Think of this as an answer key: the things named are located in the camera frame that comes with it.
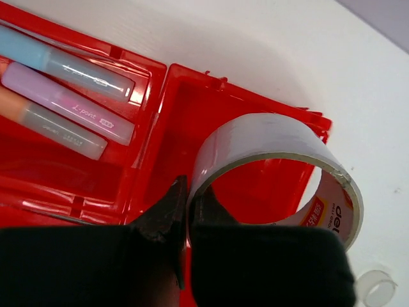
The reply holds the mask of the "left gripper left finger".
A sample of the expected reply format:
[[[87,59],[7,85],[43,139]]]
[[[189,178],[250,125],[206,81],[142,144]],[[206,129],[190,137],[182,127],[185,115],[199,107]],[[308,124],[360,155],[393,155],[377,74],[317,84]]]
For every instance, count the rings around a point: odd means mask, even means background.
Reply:
[[[1,230],[2,306],[178,306],[187,179],[127,225]]]

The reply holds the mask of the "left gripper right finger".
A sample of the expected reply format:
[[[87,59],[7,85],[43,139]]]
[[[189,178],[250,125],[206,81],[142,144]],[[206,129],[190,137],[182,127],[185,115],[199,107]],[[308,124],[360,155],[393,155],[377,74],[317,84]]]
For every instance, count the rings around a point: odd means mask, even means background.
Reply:
[[[354,306],[344,246],[328,230],[240,224],[212,189],[190,204],[198,306]]]

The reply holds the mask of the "blue highlighter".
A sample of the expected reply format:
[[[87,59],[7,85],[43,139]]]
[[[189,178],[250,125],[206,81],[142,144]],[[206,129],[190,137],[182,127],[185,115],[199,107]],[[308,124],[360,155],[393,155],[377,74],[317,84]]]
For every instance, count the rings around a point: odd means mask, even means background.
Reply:
[[[1,55],[120,102],[130,99],[135,85],[127,77],[6,26],[1,26]]]

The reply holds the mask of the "pink highlighter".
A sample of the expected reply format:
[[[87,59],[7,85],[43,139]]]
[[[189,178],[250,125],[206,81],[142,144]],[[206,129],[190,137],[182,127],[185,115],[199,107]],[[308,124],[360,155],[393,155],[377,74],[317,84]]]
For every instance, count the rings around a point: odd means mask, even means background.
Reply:
[[[1,64],[4,87],[121,145],[130,144],[134,124],[17,62]]]

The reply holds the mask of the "small clear tape roll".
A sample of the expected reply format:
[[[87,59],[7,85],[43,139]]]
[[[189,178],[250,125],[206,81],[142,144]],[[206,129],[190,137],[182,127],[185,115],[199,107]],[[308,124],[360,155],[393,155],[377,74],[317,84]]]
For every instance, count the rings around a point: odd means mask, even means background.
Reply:
[[[385,306],[394,297],[396,289],[396,282],[388,273],[381,270],[365,272],[355,284],[358,300],[369,307]]]

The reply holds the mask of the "large clear tape roll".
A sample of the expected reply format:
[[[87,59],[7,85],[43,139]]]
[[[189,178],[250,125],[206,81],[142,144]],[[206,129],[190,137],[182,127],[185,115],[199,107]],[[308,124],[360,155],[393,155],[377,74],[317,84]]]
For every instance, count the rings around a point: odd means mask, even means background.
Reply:
[[[197,153],[189,201],[212,184],[245,223],[326,228],[346,248],[362,226],[350,174],[310,127],[288,116],[245,114],[213,131]]]

